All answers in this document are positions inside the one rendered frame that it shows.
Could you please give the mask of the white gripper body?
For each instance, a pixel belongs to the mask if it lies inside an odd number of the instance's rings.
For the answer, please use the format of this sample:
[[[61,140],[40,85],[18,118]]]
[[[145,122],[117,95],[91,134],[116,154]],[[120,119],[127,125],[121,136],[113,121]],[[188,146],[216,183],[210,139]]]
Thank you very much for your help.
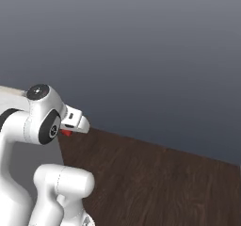
[[[65,122],[61,123],[60,128],[63,130],[86,134],[89,131],[90,124],[87,118],[85,116],[82,116],[80,122],[78,122],[76,125]]]

